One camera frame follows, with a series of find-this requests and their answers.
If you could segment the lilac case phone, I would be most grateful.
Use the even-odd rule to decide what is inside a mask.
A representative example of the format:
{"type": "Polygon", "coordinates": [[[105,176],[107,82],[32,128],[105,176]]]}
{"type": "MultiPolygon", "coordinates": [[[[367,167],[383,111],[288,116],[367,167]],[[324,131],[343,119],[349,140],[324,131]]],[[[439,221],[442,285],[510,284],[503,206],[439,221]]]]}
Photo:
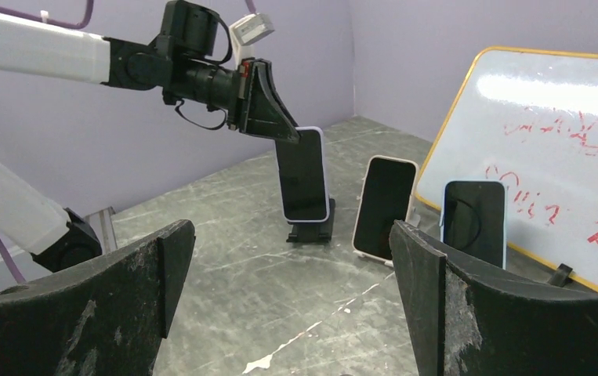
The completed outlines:
{"type": "Polygon", "coordinates": [[[283,216],[291,223],[324,222],[331,214],[324,132],[316,126],[297,132],[297,143],[274,146],[283,216]]]}

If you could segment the silver metal phone stand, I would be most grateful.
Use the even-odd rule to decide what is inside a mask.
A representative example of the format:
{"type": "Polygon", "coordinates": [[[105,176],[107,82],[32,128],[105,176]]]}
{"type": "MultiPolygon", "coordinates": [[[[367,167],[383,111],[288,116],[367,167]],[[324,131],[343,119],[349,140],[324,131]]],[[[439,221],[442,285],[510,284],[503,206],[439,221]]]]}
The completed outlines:
{"type": "Polygon", "coordinates": [[[421,215],[416,213],[416,197],[391,199],[391,196],[373,198],[363,193],[359,202],[351,244],[353,253],[371,259],[386,267],[393,267],[390,249],[390,231],[396,221],[417,226],[421,215]]]}

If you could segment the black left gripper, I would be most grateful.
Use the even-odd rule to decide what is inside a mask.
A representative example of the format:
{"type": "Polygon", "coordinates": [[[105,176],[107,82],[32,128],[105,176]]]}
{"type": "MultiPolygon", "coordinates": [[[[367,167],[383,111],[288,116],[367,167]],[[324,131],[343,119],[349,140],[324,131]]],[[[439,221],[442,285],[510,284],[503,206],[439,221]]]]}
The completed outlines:
{"type": "Polygon", "coordinates": [[[248,136],[293,144],[300,140],[298,125],[277,93],[269,60],[247,58],[234,70],[181,60],[163,88],[163,101],[177,114],[186,101],[203,103],[209,112],[223,111],[225,118],[214,130],[226,125],[248,136]]]}

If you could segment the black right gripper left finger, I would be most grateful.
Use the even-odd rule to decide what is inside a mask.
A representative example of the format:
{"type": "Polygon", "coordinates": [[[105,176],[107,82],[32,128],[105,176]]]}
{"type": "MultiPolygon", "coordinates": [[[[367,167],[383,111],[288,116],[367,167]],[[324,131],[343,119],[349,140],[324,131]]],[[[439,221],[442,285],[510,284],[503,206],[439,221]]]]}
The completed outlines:
{"type": "Polygon", "coordinates": [[[195,243],[178,220],[0,292],[0,375],[150,375],[195,243]]]}

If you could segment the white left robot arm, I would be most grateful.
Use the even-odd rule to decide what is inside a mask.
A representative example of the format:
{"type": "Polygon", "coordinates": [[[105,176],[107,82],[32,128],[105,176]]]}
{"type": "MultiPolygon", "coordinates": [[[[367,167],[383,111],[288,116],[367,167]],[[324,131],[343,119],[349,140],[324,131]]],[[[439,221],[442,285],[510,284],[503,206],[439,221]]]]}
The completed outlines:
{"type": "Polygon", "coordinates": [[[298,141],[268,61],[247,58],[229,70],[212,58],[217,31],[227,28],[217,12],[187,1],[132,8],[143,26],[160,21],[151,42],[0,12],[0,154],[24,161],[39,153],[58,192],[96,208],[137,204],[187,181],[187,133],[162,105],[202,103],[223,112],[222,126],[298,141]]]}

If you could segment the yellow framed whiteboard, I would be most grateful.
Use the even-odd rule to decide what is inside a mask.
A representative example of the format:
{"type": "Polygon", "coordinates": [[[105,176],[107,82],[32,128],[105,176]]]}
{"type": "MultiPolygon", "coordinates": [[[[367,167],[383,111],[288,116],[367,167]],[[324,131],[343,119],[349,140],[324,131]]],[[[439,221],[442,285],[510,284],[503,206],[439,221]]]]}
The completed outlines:
{"type": "Polygon", "coordinates": [[[509,246],[598,292],[598,54],[493,46],[472,62],[422,164],[418,199],[453,180],[506,187],[509,246]]]}

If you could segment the blue case phone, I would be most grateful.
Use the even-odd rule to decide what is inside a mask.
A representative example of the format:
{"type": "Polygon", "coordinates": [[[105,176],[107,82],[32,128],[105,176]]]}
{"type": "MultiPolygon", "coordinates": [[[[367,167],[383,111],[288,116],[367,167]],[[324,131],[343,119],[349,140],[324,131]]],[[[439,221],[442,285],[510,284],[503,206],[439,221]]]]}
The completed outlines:
{"type": "Polygon", "coordinates": [[[452,180],[440,212],[442,243],[506,268],[506,188],[493,180],[452,180]]]}

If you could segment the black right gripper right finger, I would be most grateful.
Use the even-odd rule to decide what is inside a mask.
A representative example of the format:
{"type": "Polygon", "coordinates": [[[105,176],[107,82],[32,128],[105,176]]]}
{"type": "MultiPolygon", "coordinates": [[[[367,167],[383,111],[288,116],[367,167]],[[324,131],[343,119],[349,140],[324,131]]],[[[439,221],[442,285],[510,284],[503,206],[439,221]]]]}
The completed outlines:
{"type": "Polygon", "coordinates": [[[390,249],[421,375],[598,375],[598,294],[508,272],[396,221],[390,249]]]}

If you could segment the beige pink case phone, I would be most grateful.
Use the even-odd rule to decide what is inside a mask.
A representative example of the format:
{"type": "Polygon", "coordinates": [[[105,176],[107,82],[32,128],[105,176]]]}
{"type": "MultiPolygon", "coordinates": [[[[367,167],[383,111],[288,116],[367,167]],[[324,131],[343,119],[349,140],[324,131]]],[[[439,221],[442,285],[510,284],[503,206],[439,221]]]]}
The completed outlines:
{"type": "Polygon", "coordinates": [[[411,217],[418,170],[407,159],[379,154],[369,159],[353,229],[355,254],[393,265],[390,231],[396,221],[411,217]]]}

